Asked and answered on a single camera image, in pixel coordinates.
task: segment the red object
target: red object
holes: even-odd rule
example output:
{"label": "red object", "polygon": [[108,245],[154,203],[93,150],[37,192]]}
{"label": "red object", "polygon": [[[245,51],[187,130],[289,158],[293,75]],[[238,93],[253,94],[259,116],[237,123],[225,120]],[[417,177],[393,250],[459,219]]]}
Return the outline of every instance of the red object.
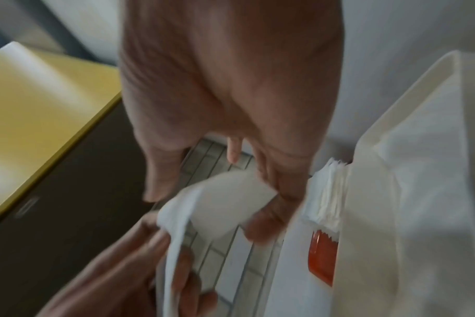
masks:
{"label": "red object", "polygon": [[337,260],[338,242],[321,230],[312,234],[311,247],[309,248],[309,271],[323,282],[332,286]]}

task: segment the tile floor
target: tile floor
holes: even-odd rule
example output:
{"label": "tile floor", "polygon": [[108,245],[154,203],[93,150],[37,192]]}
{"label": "tile floor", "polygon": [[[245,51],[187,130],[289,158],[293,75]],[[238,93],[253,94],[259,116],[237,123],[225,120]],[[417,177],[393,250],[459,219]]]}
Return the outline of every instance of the tile floor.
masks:
{"label": "tile floor", "polygon": [[[255,159],[241,154],[236,165],[227,161],[226,148],[201,140],[182,166],[177,190],[234,169],[255,169]],[[164,202],[154,205],[160,209]],[[194,270],[204,289],[219,294],[217,309],[208,317],[262,317],[281,251],[282,237],[266,246],[252,245],[241,228],[208,243],[189,227],[184,244],[194,251]]]}

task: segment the orange plastic object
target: orange plastic object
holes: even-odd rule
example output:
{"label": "orange plastic object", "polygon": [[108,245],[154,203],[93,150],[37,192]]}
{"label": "orange plastic object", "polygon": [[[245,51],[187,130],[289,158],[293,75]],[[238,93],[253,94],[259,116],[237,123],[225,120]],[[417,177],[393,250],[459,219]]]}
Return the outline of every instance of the orange plastic object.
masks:
{"label": "orange plastic object", "polygon": [[311,247],[309,248],[309,271],[323,282],[332,286],[337,260],[338,242],[318,230],[312,234]]}

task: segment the hand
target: hand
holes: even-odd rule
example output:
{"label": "hand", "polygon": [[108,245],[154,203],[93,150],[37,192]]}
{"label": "hand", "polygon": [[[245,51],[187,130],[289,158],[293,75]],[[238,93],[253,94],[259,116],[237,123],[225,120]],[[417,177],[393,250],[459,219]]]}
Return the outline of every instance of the hand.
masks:
{"label": "hand", "polygon": [[[38,317],[156,316],[155,294],[149,284],[164,257],[170,236],[156,227],[150,212],[115,244],[99,254],[58,292]],[[173,289],[181,294],[180,316],[196,317],[217,305],[217,294],[201,293],[201,281],[191,272],[194,256],[182,248]]]}
{"label": "hand", "polygon": [[144,199],[167,197],[185,148],[246,138],[278,195],[245,225],[266,242],[300,205],[338,93],[338,0],[125,0],[123,100],[147,160]]}

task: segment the yellow surface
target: yellow surface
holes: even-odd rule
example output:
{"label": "yellow surface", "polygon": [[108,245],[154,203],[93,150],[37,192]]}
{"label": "yellow surface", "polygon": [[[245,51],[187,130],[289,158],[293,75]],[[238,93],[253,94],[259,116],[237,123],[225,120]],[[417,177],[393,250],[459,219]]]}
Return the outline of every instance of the yellow surface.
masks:
{"label": "yellow surface", "polygon": [[117,69],[12,42],[0,49],[0,213],[120,98]]}

